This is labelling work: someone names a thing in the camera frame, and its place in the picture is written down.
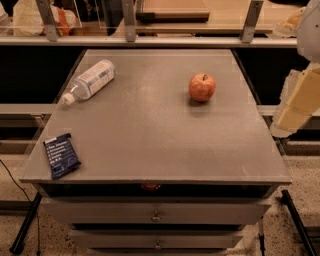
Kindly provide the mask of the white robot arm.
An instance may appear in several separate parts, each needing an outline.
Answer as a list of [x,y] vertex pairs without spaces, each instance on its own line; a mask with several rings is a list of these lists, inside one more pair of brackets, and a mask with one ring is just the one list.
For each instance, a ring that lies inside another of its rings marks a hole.
[[274,31],[282,37],[293,33],[298,54],[309,65],[303,71],[292,69],[285,79],[270,126],[271,134],[278,138],[296,133],[320,108],[320,0],[310,0]]

